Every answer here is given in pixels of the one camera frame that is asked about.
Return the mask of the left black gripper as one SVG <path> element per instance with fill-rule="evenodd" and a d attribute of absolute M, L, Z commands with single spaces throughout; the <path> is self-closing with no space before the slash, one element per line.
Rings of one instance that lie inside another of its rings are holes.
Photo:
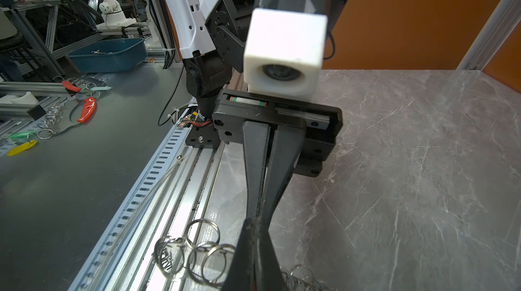
<path fill-rule="evenodd" d="M 246 217 L 257 217 L 262 195 L 259 222 L 264 229 L 293 172 L 317 177 L 343 127 L 337 107 L 235 90 L 221 92 L 212 119 L 221 140 L 243 144 Z"/>

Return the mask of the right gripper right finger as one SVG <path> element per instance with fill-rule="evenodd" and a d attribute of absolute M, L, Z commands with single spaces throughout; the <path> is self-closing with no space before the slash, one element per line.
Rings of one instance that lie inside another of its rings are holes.
<path fill-rule="evenodd" d="M 255 241 L 256 290 L 287 290 L 268 230 L 257 228 Z"/>

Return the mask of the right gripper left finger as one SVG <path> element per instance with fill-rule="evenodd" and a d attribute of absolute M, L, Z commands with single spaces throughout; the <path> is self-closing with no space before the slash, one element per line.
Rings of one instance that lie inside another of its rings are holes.
<path fill-rule="evenodd" d="M 255 289 L 255 224 L 252 219 L 244 221 L 236 251 L 222 291 L 251 291 Z"/>

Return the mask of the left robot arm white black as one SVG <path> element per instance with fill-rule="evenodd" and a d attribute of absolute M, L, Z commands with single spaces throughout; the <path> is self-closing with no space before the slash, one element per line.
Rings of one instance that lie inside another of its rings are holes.
<path fill-rule="evenodd" d="M 241 144 L 246 224 L 268 227 L 293 174 L 317 176 L 343 125 L 312 102 L 348 0 L 167 0 L 202 122 L 193 147 Z"/>

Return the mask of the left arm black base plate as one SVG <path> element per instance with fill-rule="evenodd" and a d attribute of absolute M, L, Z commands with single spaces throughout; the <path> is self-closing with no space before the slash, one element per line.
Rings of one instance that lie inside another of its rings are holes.
<path fill-rule="evenodd" d="M 205 125 L 204 127 L 193 126 L 187 135 L 185 144 L 193 148 L 218 148 L 221 143 L 218 130 L 213 124 Z"/>

